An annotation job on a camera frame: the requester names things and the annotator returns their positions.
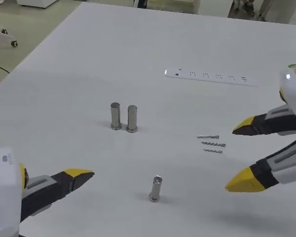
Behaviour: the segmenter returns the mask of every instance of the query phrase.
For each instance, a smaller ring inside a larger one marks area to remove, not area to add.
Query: electrical outlet
[[[185,70],[185,69],[167,69],[164,75],[170,78],[192,79],[200,81],[212,81],[228,84],[238,84],[246,86],[257,86],[255,82],[245,76],[238,76],[236,74],[219,74],[219,73],[205,73],[202,71]]]
[[[241,77],[241,80],[242,80],[243,82],[247,82],[247,81],[248,81],[246,77]]]
[[[236,81],[235,77],[234,76],[230,76],[230,75],[228,76],[228,80],[229,81]]]

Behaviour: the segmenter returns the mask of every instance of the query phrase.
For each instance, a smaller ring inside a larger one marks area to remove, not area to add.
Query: caster wheel
[[[18,46],[18,42],[16,40],[12,41],[11,45],[12,45],[12,47],[16,48]]]
[[[8,31],[6,29],[2,29],[1,30],[1,33],[7,35],[8,34]]]

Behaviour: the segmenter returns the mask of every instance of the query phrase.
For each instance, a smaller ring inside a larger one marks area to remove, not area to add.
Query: metal cylinder
[[[157,175],[156,177],[154,177],[153,183],[152,183],[152,190],[151,190],[151,193],[149,194],[150,201],[152,202],[159,201],[161,184],[162,184],[161,176]]]
[[[128,122],[126,130],[128,132],[137,132],[137,107],[135,105],[128,106]]]
[[[111,128],[113,130],[120,130],[122,128],[122,123],[120,122],[120,105],[117,102],[111,103],[111,117]]]

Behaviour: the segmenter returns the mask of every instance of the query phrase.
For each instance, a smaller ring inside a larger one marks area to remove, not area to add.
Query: metal pin
[[[120,130],[122,128],[122,123],[120,122],[120,105],[117,102],[111,103],[111,117],[111,128],[113,130]]]
[[[128,122],[126,130],[130,133],[137,132],[137,107],[135,105],[128,106]]]
[[[156,177],[154,177],[153,183],[152,183],[152,190],[151,190],[151,193],[149,194],[150,201],[152,202],[159,201],[161,184],[162,184],[161,176],[157,175]]]
[[[217,151],[217,150],[210,150],[210,149],[203,149],[203,150],[206,152],[215,152],[215,153],[219,153],[219,154],[222,153],[222,151]]]
[[[217,146],[217,147],[226,147],[225,143],[215,143],[215,142],[202,142],[204,145],[210,145],[210,146]]]
[[[213,138],[213,139],[219,139],[219,135],[216,136],[197,136],[197,138]]]

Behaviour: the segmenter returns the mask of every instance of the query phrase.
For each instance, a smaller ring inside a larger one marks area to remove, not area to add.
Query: robotic arm
[[[296,64],[281,74],[280,96],[285,105],[250,117],[233,134],[255,136],[296,133]],[[226,185],[229,192],[261,192],[279,183],[296,181],[296,141],[240,171]]]
[[[19,226],[81,187],[94,173],[67,169],[52,176],[29,178],[10,148],[0,149],[0,237],[23,237]]]

